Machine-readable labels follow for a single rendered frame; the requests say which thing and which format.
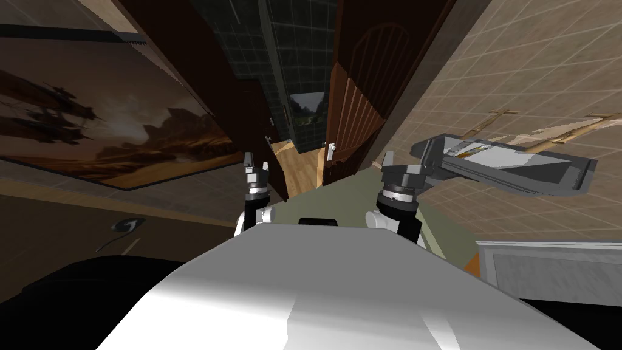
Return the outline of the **large brown landscape painting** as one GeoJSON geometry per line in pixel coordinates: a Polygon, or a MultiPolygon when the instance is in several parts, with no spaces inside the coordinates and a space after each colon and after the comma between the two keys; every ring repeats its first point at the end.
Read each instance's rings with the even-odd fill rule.
{"type": "Polygon", "coordinates": [[[132,190],[242,158],[129,44],[0,37],[1,160],[132,190]]]}

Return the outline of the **brown wooden door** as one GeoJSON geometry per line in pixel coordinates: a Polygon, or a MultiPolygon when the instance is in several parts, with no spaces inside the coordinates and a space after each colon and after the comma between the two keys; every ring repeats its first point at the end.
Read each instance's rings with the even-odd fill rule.
{"type": "Polygon", "coordinates": [[[323,184],[354,175],[456,0],[337,0],[323,184]]]}

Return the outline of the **grey wall sink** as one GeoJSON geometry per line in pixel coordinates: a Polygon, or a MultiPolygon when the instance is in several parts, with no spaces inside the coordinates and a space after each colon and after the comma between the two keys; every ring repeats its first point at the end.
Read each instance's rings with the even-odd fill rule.
{"type": "Polygon", "coordinates": [[[431,183],[463,178],[521,196],[579,196],[586,194],[597,167],[596,159],[542,151],[526,153],[521,146],[440,134],[442,158],[435,163],[431,183]]]}

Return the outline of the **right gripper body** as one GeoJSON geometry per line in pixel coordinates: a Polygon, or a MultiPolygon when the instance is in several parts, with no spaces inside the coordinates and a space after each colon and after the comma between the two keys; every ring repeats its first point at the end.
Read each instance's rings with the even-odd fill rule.
{"type": "Polygon", "coordinates": [[[420,165],[383,165],[381,168],[383,190],[420,194],[426,187],[428,168],[420,165]]]}

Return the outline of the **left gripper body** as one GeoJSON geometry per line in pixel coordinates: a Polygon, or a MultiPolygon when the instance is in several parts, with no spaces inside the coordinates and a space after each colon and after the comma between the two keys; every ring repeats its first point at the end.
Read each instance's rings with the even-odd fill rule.
{"type": "Polygon", "coordinates": [[[269,178],[269,171],[264,171],[262,168],[244,167],[245,176],[247,177],[247,185],[249,190],[266,190],[269,178]]]}

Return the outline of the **white panelled cabinet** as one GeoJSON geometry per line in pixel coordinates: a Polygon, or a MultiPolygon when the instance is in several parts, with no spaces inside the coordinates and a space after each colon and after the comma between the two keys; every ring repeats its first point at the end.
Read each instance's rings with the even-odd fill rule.
{"type": "Polygon", "coordinates": [[[622,241],[479,241],[480,275],[515,298],[622,307],[622,241]]]}

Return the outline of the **small landscape picture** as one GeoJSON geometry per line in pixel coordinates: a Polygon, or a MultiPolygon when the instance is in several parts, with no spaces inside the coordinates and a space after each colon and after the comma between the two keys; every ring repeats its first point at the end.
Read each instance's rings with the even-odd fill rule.
{"type": "Polygon", "coordinates": [[[324,92],[289,95],[294,126],[309,125],[324,120],[324,92]]]}

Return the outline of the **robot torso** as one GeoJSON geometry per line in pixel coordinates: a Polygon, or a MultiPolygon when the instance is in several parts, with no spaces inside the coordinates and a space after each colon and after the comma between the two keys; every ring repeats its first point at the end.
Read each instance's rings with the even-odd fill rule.
{"type": "Polygon", "coordinates": [[[385,229],[258,224],[186,262],[97,350],[599,350],[385,229]]]}

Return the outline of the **golden tap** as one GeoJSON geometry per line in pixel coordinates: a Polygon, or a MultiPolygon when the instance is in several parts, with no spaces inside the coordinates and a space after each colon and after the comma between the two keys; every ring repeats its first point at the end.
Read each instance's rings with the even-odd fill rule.
{"type": "Polygon", "coordinates": [[[535,144],[533,146],[530,146],[524,149],[522,152],[527,153],[527,154],[536,154],[542,151],[546,151],[556,145],[563,145],[574,138],[578,138],[578,136],[584,135],[588,133],[589,131],[593,131],[594,129],[597,129],[597,127],[604,125],[606,122],[611,122],[613,120],[621,119],[622,113],[615,113],[615,114],[591,113],[585,116],[584,118],[590,118],[590,117],[599,118],[599,120],[591,124],[569,130],[567,132],[562,133],[559,136],[555,136],[554,138],[546,139],[538,144],[535,144]]]}
{"type": "Polygon", "coordinates": [[[519,112],[520,111],[514,111],[514,110],[511,110],[511,109],[492,110],[492,111],[490,111],[490,113],[493,114],[491,117],[489,117],[488,119],[482,121],[482,123],[476,125],[474,128],[472,128],[471,130],[469,130],[468,132],[463,134],[460,137],[460,139],[461,140],[471,139],[474,136],[476,136],[479,132],[483,131],[486,127],[491,125],[493,122],[495,122],[502,115],[505,115],[505,114],[516,115],[516,114],[519,114],[519,112]]]}

